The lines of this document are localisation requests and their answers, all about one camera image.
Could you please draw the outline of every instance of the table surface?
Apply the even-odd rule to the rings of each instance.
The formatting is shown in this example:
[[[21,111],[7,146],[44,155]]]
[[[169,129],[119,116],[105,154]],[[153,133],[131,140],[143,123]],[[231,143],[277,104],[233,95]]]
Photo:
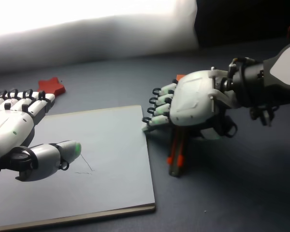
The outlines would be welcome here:
[[[100,61],[0,76],[0,88],[38,88],[57,76],[66,93],[50,115],[140,104],[144,114],[155,87],[177,74],[226,70],[237,56],[264,60],[278,54],[283,39],[251,42],[146,58]],[[277,112],[271,128],[249,118],[248,109],[230,110],[239,132],[187,148],[187,170],[168,175],[168,131],[147,136],[157,202],[154,213],[36,228],[52,232],[290,232],[290,105]]]

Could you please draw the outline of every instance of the drawn line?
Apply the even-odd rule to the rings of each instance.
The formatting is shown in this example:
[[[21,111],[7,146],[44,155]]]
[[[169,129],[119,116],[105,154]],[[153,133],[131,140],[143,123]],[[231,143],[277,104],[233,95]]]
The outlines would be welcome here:
[[[88,167],[90,168],[90,170],[91,170],[91,171],[93,171],[93,170],[91,169],[91,166],[89,165],[89,163],[87,163],[87,161],[84,159],[84,157],[83,157],[82,153],[81,153],[81,157],[82,157],[82,158],[83,158],[83,160],[86,162],[86,164],[88,165]]]

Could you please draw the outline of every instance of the robotic arm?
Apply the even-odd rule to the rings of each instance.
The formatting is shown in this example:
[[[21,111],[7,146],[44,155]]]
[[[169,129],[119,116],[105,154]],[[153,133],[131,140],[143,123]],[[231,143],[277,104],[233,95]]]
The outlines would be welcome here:
[[[41,144],[28,148],[34,127],[55,103],[54,94],[17,89],[0,92],[0,171],[19,172],[16,179],[35,181],[57,170],[67,170],[81,153],[76,141]]]
[[[143,118],[143,131],[172,125],[201,139],[233,137],[237,126],[225,112],[241,106],[270,126],[279,106],[290,103],[290,44],[274,58],[234,58],[228,71],[193,72],[153,94],[147,110],[152,116]]]

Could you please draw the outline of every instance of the red star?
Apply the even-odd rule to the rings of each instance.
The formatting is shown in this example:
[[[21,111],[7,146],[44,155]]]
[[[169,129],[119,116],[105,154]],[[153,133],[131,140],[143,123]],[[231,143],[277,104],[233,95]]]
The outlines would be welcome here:
[[[38,91],[44,90],[45,93],[52,93],[55,96],[59,96],[66,92],[66,89],[62,84],[59,83],[57,77],[53,77],[48,81],[39,81]]]

